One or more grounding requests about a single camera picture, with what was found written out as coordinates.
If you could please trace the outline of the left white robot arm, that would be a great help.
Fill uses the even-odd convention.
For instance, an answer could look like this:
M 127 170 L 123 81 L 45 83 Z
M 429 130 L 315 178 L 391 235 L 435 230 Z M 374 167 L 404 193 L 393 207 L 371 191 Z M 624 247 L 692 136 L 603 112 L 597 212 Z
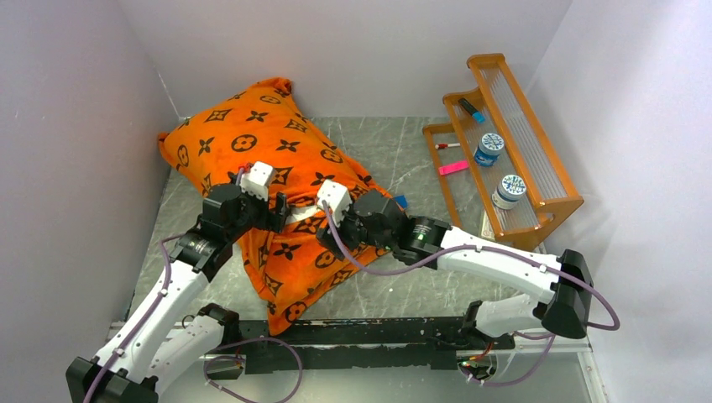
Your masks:
M 65 377 L 74 402 L 156 402 L 193 361 L 216 349 L 233 351 L 242 337 L 239 315 L 215 303 L 170 338 L 184 309 L 232 258 L 251 229 L 279 233 L 290 215 L 286 197 L 241 185 L 214 186 L 202 213 L 164 250 L 164 270 L 123 327 L 90 359 L 77 357 Z

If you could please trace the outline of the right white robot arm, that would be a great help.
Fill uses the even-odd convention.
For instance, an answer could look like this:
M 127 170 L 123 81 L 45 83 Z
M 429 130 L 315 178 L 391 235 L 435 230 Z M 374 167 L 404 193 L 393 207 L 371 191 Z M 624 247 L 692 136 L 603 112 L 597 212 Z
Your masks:
M 448 222 L 410 216 L 378 191 L 353 200 L 338 183 L 322 186 L 316 206 L 327 218 L 317 240 L 337 259 L 356 264 L 358 247 L 375 247 L 405 264 L 396 275 L 427 267 L 477 275 L 518 290 L 505 300 L 469 305 L 461 334 L 471 348 L 536 327 L 563 338 L 587 336 L 594 284 L 577 251 L 567 249 L 559 256 L 522 251 Z

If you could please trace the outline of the orange patterned pillowcase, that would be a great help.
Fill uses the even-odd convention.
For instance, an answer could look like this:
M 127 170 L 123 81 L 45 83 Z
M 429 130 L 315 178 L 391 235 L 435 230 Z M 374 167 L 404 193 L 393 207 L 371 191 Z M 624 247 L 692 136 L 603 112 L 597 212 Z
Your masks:
M 314 207 L 325 181 L 357 198 L 376 188 L 370 173 L 348 157 L 298 108 L 291 81 L 274 77 L 210 107 L 158 137 L 165 161 L 203 195 L 226 183 L 240 167 L 259 162 L 275 169 L 270 193 L 292 207 Z M 280 233 L 253 229 L 239 241 L 243 267 L 267 306 L 271 335 L 279 335 L 360 265 L 385 255 L 362 245 L 340 260 L 317 241 L 327 225 L 323 212 L 298 219 Z

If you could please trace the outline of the orange wooden rack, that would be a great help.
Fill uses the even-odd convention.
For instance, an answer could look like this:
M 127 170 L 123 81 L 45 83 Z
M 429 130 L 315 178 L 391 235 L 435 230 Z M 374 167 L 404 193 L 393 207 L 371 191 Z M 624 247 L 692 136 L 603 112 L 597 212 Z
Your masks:
M 473 195 L 481 236 L 533 250 L 584 203 L 502 54 L 472 55 L 473 90 L 443 96 L 449 120 L 422 130 L 452 221 Z

